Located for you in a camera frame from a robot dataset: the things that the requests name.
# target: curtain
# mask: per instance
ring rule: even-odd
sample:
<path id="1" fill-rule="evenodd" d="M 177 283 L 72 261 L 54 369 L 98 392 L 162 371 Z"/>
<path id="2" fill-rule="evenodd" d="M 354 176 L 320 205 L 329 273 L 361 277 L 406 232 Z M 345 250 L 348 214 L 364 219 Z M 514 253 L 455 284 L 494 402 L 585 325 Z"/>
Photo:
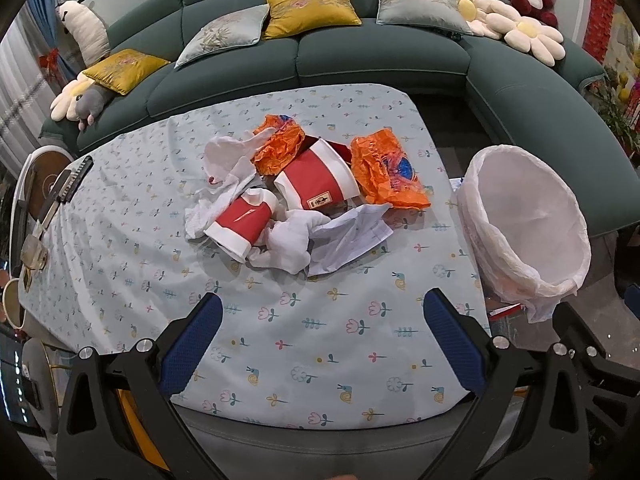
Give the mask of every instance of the curtain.
<path id="1" fill-rule="evenodd" d="M 33 150 L 53 144 L 38 138 L 55 97 L 38 63 L 44 43 L 26 6 L 0 43 L 0 162 L 16 178 Z"/>
<path id="2" fill-rule="evenodd" d="M 40 29 L 48 49 L 52 50 L 58 46 L 58 18 L 56 17 L 56 0 L 27 0 L 27 6 L 31 15 Z M 58 54 L 58 70 L 69 82 L 78 76 L 66 59 Z"/>

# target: blue gripper pad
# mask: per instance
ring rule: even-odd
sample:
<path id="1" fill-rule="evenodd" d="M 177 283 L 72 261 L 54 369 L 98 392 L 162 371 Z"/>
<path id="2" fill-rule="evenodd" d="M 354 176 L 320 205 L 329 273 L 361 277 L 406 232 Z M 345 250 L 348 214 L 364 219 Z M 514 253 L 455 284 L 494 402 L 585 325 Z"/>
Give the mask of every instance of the blue gripper pad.
<path id="1" fill-rule="evenodd" d="M 444 294 L 437 288 L 431 289 L 424 296 L 422 303 L 424 320 L 429 325 L 440 349 L 453 369 L 460 384 L 480 397 L 486 386 L 485 363 L 476 344 L 469 337 L 460 323 L 462 321 L 478 323 L 473 318 L 461 316 Z"/>
<path id="2" fill-rule="evenodd" d="M 636 284 L 631 285 L 625 292 L 625 305 L 640 319 L 640 287 Z"/>
<path id="3" fill-rule="evenodd" d="M 191 375 L 222 324 L 220 298 L 209 293 L 200 301 L 204 304 L 195 316 L 187 319 L 187 326 L 162 359 L 158 389 L 166 397 L 179 394 L 187 387 Z"/>

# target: floor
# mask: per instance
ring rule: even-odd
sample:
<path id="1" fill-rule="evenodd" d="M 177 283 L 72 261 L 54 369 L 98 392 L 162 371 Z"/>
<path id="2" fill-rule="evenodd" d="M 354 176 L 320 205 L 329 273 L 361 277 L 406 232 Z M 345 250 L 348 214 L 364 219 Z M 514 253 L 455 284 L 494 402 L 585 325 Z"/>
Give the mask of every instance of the floor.
<path id="1" fill-rule="evenodd" d="M 464 176 L 472 157 L 492 142 L 464 101 L 444 96 L 412 96 L 427 125 L 450 178 Z M 591 241 L 591 268 L 577 296 L 566 298 L 620 364 L 640 369 L 640 320 L 617 295 L 613 285 L 616 234 Z M 546 350 L 558 341 L 551 321 L 529 324 L 517 314 L 492 325 L 521 348 Z"/>

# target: sofa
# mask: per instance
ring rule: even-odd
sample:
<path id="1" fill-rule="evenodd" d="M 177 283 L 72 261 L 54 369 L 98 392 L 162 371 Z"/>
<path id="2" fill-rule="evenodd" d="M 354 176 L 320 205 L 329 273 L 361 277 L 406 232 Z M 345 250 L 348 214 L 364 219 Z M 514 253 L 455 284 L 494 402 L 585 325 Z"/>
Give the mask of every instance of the sofa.
<path id="1" fill-rule="evenodd" d="M 180 70 L 175 60 L 210 20 L 265 0 L 149 0 L 108 28 L 112 52 L 133 48 L 172 61 L 93 126 L 47 120 L 45 137 L 82 155 L 117 135 L 174 114 L 291 88 L 380 83 L 408 94 L 464 98 L 496 144 L 516 144 L 549 164 L 574 191 L 591 237 L 640 221 L 640 182 L 625 153 L 583 98 L 604 70 L 565 41 L 553 69 L 506 44 L 454 41 L 418 27 L 377 25 L 378 0 L 351 0 L 360 27 L 327 27 L 204 57 Z"/>

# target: red paper cup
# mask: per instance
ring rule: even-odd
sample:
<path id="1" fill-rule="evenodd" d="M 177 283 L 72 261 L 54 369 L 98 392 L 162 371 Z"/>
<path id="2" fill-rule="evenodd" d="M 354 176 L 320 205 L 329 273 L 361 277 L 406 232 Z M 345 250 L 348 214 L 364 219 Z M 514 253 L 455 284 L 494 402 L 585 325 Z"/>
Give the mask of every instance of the red paper cup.
<path id="1" fill-rule="evenodd" d="M 275 179 L 289 209 L 317 209 L 360 194 L 353 173 L 324 139 L 318 139 Z"/>
<path id="2" fill-rule="evenodd" d="M 225 209 L 204 234 L 242 263 L 277 205 L 278 199 L 268 189 L 248 189 Z"/>

